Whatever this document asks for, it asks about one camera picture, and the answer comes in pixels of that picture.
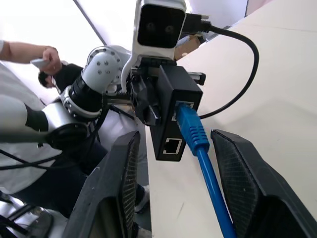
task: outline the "cable plug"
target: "cable plug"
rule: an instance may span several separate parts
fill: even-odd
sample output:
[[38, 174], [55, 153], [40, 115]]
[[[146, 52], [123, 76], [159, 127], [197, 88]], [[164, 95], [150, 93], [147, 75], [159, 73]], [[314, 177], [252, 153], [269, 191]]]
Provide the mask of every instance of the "cable plug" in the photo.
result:
[[209, 150], [210, 144], [203, 124], [194, 109], [186, 104], [180, 104], [176, 109], [176, 120], [194, 156], [197, 156], [197, 151], [201, 148], [205, 151]]
[[211, 23], [202, 20], [202, 18], [202, 15], [187, 13], [182, 33], [189, 35], [196, 35], [201, 32], [208, 33], [210, 31]]

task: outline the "ethernet port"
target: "ethernet port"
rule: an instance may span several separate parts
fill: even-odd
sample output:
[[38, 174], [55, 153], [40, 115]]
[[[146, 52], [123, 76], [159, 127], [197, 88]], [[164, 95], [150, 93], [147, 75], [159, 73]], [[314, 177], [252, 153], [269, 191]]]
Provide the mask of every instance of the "ethernet port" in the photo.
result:
[[164, 145], [163, 154], [177, 155], [179, 153], [182, 141], [183, 139], [167, 138]]

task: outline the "black cable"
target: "black cable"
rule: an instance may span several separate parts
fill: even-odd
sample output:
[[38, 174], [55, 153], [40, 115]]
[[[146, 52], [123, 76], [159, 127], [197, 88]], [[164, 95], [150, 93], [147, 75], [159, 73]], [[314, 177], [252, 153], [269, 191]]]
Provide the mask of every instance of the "black cable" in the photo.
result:
[[[93, 126], [94, 126], [94, 128], [96, 127], [96, 122], [95, 121], [93, 121]], [[100, 137], [99, 137], [99, 134], [97, 133], [97, 136], [96, 136], [96, 139], [97, 139], [97, 141], [99, 142], [99, 143], [101, 143], [100, 142]]]
[[44, 169], [44, 170], [59, 170], [59, 169], [68, 169], [68, 168], [72, 168], [74, 166], [77, 166], [78, 164], [80, 164], [90, 153], [93, 145], [94, 145], [94, 142], [95, 142], [95, 139], [96, 139], [96, 136], [98, 134], [98, 130], [101, 128], [102, 124], [104, 123], [105, 119], [106, 119], [106, 116], [108, 114], [108, 111], [109, 111], [109, 106], [105, 103], [103, 103], [103, 110], [100, 114], [100, 117], [99, 119], [97, 120], [97, 123], [96, 123], [96, 127], [94, 129], [94, 131], [90, 134], [89, 137], [87, 137], [82, 143], [85, 143], [87, 140], [89, 139], [92, 139], [91, 141], [91, 144], [89, 146], [89, 149], [87, 150], [87, 152], [84, 154], [84, 156], [82, 156], [82, 158], [77, 162], [75, 163], [74, 165], [69, 165], [69, 166], [56, 166], [56, 167], [47, 167], [47, 166], [40, 166], [39, 164], [42, 164], [42, 163], [46, 163], [48, 161], [52, 161], [52, 160], [55, 160], [55, 159], [58, 159], [60, 157], [62, 157], [63, 155], [69, 153], [70, 151], [73, 151], [75, 149], [77, 149], [79, 146], [82, 145], [82, 143], [80, 143], [80, 145], [76, 146], [75, 148], [72, 148], [70, 150], [68, 150], [67, 152], [63, 152], [57, 156], [54, 156], [52, 158], [48, 158], [48, 159], [44, 159], [44, 160], [39, 160], [39, 161], [36, 161], [36, 162], [27, 162], [25, 160], [22, 160], [22, 159], [19, 159], [18, 157], [14, 156], [14, 155], [11, 155], [3, 150], [0, 149], [0, 154], [4, 154], [5, 156], [8, 156], [18, 162], [21, 162], [22, 164], [21, 165], [12, 165], [12, 166], [0, 166], [0, 171], [3, 171], [3, 170], [13, 170], [13, 169], [21, 169], [21, 168], [25, 168], [25, 167], [35, 167], [35, 168], [38, 168], [38, 169]]
[[237, 39], [239, 41], [242, 41], [244, 43], [246, 43], [252, 50], [253, 54], [254, 54], [254, 63], [253, 63], [253, 68], [250, 74], [250, 77], [246, 83], [246, 85], [243, 87], [243, 89], [240, 91], [240, 93], [238, 93], [237, 96], [235, 96], [230, 102], [228, 102], [226, 105], [224, 105], [223, 107], [211, 112], [211, 113], [207, 113], [205, 115], [200, 116], [201, 119], [205, 119], [205, 118], [209, 118], [212, 117], [218, 113], [221, 113], [222, 111], [226, 110], [227, 108], [229, 108], [232, 104], [234, 104], [235, 102], [237, 102], [244, 94], [245, 92], [248, 90], [248, 88], [250, 87], [250, 85], [253, 82], [254, 77], [256, 76], [257, 70], [258, 70], [258, 65], [259, 65], [259, 51], [258, 48], [256, 47], [256, 45], [247, 37], [240, 35], [239, 33], [233, 32], [233, 31], [228, 31], [225, 29], [221, 29], [215, 26], [212, 26], [210, 24], [210, 22], [207, 21], [203, 21], [202, 22], [203, 25], [208, 25], [208, 29], [209, 31], [212, 31], [214, 33], [217, 33], [219, 35], [224, 35], [224, 36], [228, 36], [234, 39]]
[[91, 124], [88, 125], [88, 132], [89, 132], [89, 134], [92, 133], [90, 125], [91, 125]]
[[116, 113], [118, 113], [118, 114], [123, 114], [123, 115], [125, 115], [126, 117], [128, 117], [128, 118], [134, 120], [134, 117], [133, 117], [133, 116], [131, 116], [130, 114], [126, 113], [124, 110], [121, 110], [120, 108], [117, 108], [117, 107], [115, 107], [115, 106], [113, 106], [113, 105], [110, 106], [110, 110], [112, 110], [112, 111], [114, 111], [114, 112], [116, 112]]

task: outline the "white wall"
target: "white wall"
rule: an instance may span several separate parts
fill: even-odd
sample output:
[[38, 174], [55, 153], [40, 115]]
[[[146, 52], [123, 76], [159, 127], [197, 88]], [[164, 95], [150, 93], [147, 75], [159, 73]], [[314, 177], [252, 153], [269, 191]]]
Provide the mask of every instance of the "white wall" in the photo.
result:
[[208, 15], [216, 27], [231, 26], [245, 16], [247, 0], [189, 0], [193, 13]]
[[[62, 60], [80, 66], [85, 65], [89, 52], [101, 45], [72, 0], [5, 1], [0, 7], [0, 38], [54, 46]], [[8, 66], [39, 97], [50, 100], [57, 95], [39, 84], [34, 66]]]
[[253, 13], [254, 11], [258, 10], [265, 4], [269, 3], [272, 0], [249, 0], [247, 6], [247, 16]]
[[132, 48], [135, 0], [77, 0], [107, 45]]

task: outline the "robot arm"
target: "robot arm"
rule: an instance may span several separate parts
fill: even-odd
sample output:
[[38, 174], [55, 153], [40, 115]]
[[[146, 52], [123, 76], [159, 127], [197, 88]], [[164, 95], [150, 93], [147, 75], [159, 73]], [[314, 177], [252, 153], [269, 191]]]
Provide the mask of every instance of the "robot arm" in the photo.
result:
[[0, 95], [0, 110], [0, 143], [47, 143], [65, 149], [87, 136], [86, 124], [74, 119], [60, 101], [35, 111], [18, 99]]
[[[156, 80], [161, 72], [160, 65], [176, 67], [173, 55], [185, 22], [185, 11], [184, 0], [138, 0], [132, 52], [119, 46], [95, 48], [80, 76], [61, 93], [60, 101], [48, 105], [41, 113], [32, 113], [37, 117], [41, 115], [38, 120], [44, 122], [45, 128], [26, 126], [29, 112], [21, 103], [16, 112], [20, 113], [20, 120], [16, 122], [18, 127], [4, 130], [5, 137], [15, 142], [47, 142], [54, 148], [60, 147], [52, 142], [52, 138], [81, 138], [71, 134], [76, 135], [78, 128], [84, 129], [82, 126], [87, 122], [98, 119], [103, 105], [111, 104], [111, 99], [114, 104], [132, 105], [142, 123], [161, 124]], [[29, 137], [18, 139], [16, 135], [20, 132]]]
[[30, 109], [22, 101], [0, 95], [0, 142], [43, 143], [48, 121], [43, 112]]

